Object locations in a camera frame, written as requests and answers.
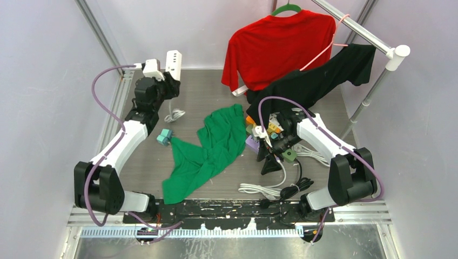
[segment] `clothing rack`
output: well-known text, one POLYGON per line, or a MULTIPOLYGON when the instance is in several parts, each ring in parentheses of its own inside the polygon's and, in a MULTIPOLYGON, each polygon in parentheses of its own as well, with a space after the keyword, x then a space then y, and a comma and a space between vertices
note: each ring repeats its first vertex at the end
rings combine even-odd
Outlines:
MULTIPOLYGON (((321 7, 323 10, 328 12, 331 16, 336 18, 337 20, 340 20, 345 14, 339 11, 339 9, 335 8, 333 5, 329 4, 328 2, 324 0, 312 0, 315 4, 317 4, 319 7, 321 7)), ((366 6, 369 6, 369 9, 371 9, 376 1, 374 0, 367 0, 365 8, 361 11, 362 14, 360 14, 360 17, 358 20, 360 22, 364 22, 367 18, 367 15, 369 14, 370 10, 366 10, 366 6)), ((272 2, 272 9, 275 10, 277 8, 277 1, 272 2)), ((341 139, 344 139, 349 132, 352 130, 353 126, 358 122, 358 117, 361 114, 361 112, 371 104, 372 101, 372 96, 374 93, 377 91, 377 89, 380 87, 380 85, 383 83, 383 81, 386 79, 386 77, 396 69, 398 69, 398 66, 402 63, 404 58, 410 54, 410 48, 407 45, 399 45, 397 47, 390 47, 388 44, 383 42, 381 39, 373 35, 370 31, 368 31, 366 28, 364 28, 362 25, 360 25, 358 22, 355 22, 351 18, 347 17, 345 18, 342 23, 350 28, 350 30, 354 31, 356 34, 361 36, 363 39, 374 45, 378 50, 380 50, 385 56, 389 59, 387 64, 385 65, 385 69, 382 71, 382 73, 379 75, 377 80, 375 81, 374 85, 372 86, 371 90, 367 93, 366 97, 364 100, 361 102, 361 104, 358 106, 356 111, 353 113, 353 115, 350 117, 347 125, 343 129, 342 133, 339 135, 341 139)))

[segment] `green cloth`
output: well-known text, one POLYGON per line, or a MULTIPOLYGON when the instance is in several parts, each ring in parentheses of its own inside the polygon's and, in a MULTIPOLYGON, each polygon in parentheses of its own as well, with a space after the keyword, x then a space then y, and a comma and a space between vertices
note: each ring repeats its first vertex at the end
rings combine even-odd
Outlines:
POLYGON ((212 112, 197 131, 202 147, 172 138, 175 169, 162 182, 164 203, 181 202, 210 178, 221 173, 245 149, 245 119, 235 104, 212 112))

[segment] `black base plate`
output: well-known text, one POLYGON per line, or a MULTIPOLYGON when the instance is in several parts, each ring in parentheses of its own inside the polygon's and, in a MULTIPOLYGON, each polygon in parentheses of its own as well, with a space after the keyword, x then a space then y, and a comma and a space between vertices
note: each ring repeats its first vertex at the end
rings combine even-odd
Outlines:
MULTIPOLYGON (((220 227, 226 229, 245 229, 251 218, 256 228, 293 229, 295 223, 318 222, 321 212, 301 218, 298 213, 299 201, 286 201, 270 205, 267 209, 259 208, 259 201, 253 200, 184 200, 181 203, 165 205, 161 199, 156 200, 159 206, 160 223, 163 226, 183 221, 183 229, 200 229, 204 224, 207 229, 220 227)), ((328 214, 326 222, 334 222, 334 214, 328 214)), ((124 216, 124 223, 138 223, 134 218, 124 216)))

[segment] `gray wall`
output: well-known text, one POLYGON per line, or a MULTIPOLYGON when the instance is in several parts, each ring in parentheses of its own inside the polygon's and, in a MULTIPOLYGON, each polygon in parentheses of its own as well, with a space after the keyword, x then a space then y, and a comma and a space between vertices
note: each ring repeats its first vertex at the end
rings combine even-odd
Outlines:
MULTIPOLYGON (((287 0, 279 0, 282 6, 287 0)), ((365 0, 329 0, 356 18, 365 0)), ((303 9, 324 13, 310 0, 295 0, 303 9)), ((271 0, 96 0, 89 3, 118 57, 129 63, 165 60, 168 50, 183 54, 184 68, 222 68, 227 42, 240 28, 270 13, 271 0)), ((336 42, 349 30, 342 26, 336 42)))
MULTIPOLYGON (((355 128, 374 155, 405 258, 456 258, 458 227, 458 17, 456 1, 379 1, 366 28, 412 54, 391 74, 355 128)), ((367 86, 346 85, 353 113, 367 86)))
MULTIPOLYGON (((1 258, 57 258, 73 167, 94 156, 107 116, 90 84, 110 66, 74 1, 0 8, 1 258)), ((97 92, 110 103, 116 73, 97 92)))

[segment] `metal rod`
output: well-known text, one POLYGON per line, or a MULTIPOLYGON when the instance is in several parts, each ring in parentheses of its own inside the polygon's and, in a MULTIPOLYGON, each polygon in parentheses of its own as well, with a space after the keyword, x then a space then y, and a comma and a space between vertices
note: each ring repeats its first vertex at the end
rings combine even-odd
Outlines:
MULTIPOLYGON (((118 58, 115 55, 115 52, 113 51, 113 48, 111 47, 110 43, 105 37, 105 34, 102 31, 102 28, 98 24, 94 14, 92 13, 91 9, 89 8, 86 0, 75 0, 76 4, 81 10, 81 13, 83 14, 84 18, 86 18, 87 23, 91 27, 92 31, 96 35, 96 38, 99 40, 103 50, 105 51, 106 55, 110 59, 111 63, 113 66, 119 66, 121 63, 119 63, 118 58)), ((118 69, 119 74, 122 76, 123 75, 123 70, 118 69)))
MULTIPOLYGON (((372 8, 376 5, 378 0, 367 0, 366 3, 364 4, 363 8, 361 9, 361 12, 358 15, 358 18, 356 19, 356 22, 364 26, 366 23, 367 17, 371 14, 372 8)), ((351 44, 355 41, 356 38, 356 32, 352 30, 350 34, 348 35, 347 40, 345 41, 345 44, 351 44)))
MULTIPOLYGON (((324 0, 312 0, 312 1, 338 20, 340 20, 344 16, 344 14, 341 11, 339 11, 337 8, 330 5, 328 2, 324 0)), ((363 39, 370 42, 372 45, 374 45, 377 49, 379 49, 384 54, 390 51, 391 47, 388 44, 383 42, 381 39, 377 38, 375 35, 373 35, 371 32, 366 30, 363 26, 359 25, 354 20, 350 18, 345 18, 342 21, 342 23, 345 24, 347 27, 349 27, 352 31, 356 32, 363 39)))
POLYGON ((277 2, 278 0, 272 0, 272 8, 271 8, 271 13, 277 9, 277 2))
POLYGON ((383 72, 379 75, 377 78, 377 81, 375 81, 374 85, 372 86, 371 90, 367 93, 366 97, 364 100, 361 102, 359 107, 356 109, 356 111, 353 113, 352 117, 348 121, 347 125, 343 129, 342 133, 340 134, 339 138, 344 139, 349 132, 352 130, 353 126, 358 122, 358 117, 362 110, 364 110, 367 106, 371 104, 372 101, 372 95, 375 93, 375 91, 379 88, 381 85, 382 81, 386 78, 386 75, 388 72, 391 72, 387 69, 384 69, 383 72))

